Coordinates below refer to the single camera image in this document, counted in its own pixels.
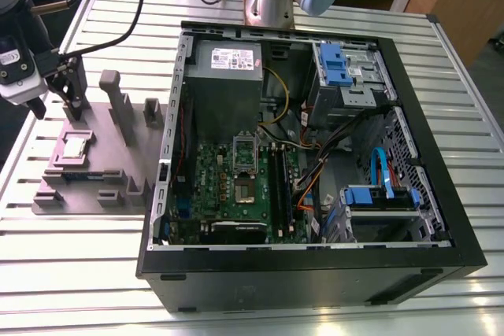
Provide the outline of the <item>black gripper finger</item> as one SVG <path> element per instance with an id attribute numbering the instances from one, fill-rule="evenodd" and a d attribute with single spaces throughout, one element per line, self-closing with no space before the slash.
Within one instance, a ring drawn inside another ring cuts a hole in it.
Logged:
<path id="1" fill-rule="evenodd" d="M 67 117 L 80 120 L 83 110 L 87 108 L 87 78 L 82 57 L 72 57 L 66 61 L 50 78 L 49 88 L 63 100 Z"/>
<path id="2" fill-rule="evenodd" d="M 46 106 L 44 104 L 44 96 L 36 96 L 24 103 L 34 114 L 37 120 L 42 120 L 46 115 Z"/>

